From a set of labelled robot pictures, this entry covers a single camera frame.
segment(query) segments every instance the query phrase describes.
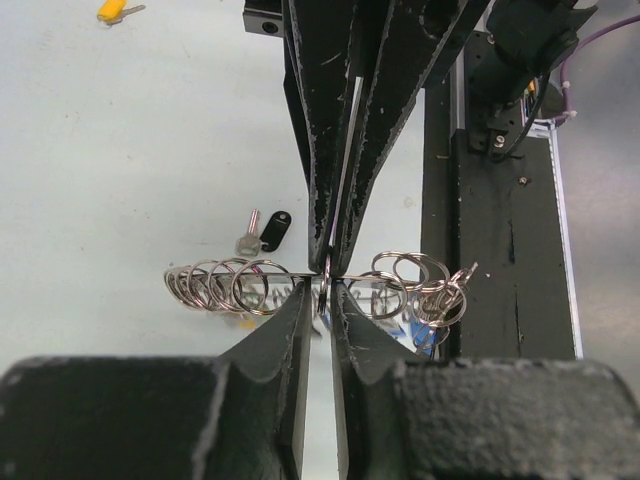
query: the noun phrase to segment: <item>silver key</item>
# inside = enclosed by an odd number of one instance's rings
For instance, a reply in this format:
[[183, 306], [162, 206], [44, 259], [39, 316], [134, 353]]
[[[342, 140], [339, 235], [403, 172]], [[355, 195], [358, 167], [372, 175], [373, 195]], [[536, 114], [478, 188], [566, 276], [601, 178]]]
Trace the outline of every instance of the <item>silver key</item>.
[[254, 209], [251, 212], [251, 220], [247, 233], [236, 242], [236, 253], [242, 257], [256, 257], [260, 253], [262, 240], [258, 238], [258, 220], [260, 220], [260, 212]]

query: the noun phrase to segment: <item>key tag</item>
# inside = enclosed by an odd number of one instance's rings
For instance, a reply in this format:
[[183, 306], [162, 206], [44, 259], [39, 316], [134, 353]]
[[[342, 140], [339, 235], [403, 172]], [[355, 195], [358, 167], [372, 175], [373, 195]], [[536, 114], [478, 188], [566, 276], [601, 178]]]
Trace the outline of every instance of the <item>key tag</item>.
[[269, 223], [264, 227], [260, 240], [262, 240], [263, 252], [275, 252], [291, 225], [291, 215], [287, 212], [279, 211], [274, 213], [269, 219]]

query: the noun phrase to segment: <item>black bracket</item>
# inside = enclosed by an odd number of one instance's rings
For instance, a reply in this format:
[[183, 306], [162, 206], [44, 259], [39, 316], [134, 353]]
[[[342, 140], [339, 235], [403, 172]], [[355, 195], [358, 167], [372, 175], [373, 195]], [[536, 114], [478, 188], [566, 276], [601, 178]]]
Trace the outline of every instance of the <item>black bracket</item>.
[[[523, 122], [519, 101], [498, 108], [497, 105], [480, 99], [471, 89], [475, 81], [473, 72], [491, 51], [490, 42], [491, 36], [485, 32], [474, 32], [469, 37], [464, 50], [464, 71], [469, 148], [472, 152], [492, 156], [500, 155], [509, 148], [520, 133]], [[516, 151], [511, 156], [522, 158], [523, 155]]]

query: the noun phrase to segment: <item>yellow object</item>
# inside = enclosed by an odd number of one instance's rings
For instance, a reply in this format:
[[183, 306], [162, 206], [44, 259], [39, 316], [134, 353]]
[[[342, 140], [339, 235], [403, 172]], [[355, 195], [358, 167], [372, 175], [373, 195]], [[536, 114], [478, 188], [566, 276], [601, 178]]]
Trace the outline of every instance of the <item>yellow object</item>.
[[127, 4], [127, 0], [107, 0], [98, 10], [98, 20], [101, 22], [110, 22], [118, 18], [122, 9]]
[[242, 330], [255, 330], [258, 328], [258, 325], [250, 316], [242, 315], [242, 320], [238, 322], [238, 328]]

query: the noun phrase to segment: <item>key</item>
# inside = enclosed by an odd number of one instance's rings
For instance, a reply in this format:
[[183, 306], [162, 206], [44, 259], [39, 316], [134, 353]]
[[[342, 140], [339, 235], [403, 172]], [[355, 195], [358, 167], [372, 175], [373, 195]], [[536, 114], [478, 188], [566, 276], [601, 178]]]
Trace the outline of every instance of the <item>key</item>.
[[258, 238], [258, 220], [260, 212], [254, 209], [247, 233], [236, 243], [236, 253], [242, 257], [256, 257], [262, 247], [262, 240]]
[[104, 22], [106, 25], [108, 26], [113, 26], [113, 25], [117, 25], [118, 23], [122, 23], [122, 21], [124, 20], [124, 17], [126, 17], [127, 15], [131, 15], [133, 13], [136, 12], [140, 12], [141, 10], [144, 10], [145, 8], [147, 8], [145, 5], [138, 5], [137, 7], [131, 7], [131, 8], [127, 8], [125, 10], [120, 11], [115, 17], [113, 18], [109, 18], [109, 17], [103, 17], [101, 15], [101, 12], [98, 12], [98, 20]]

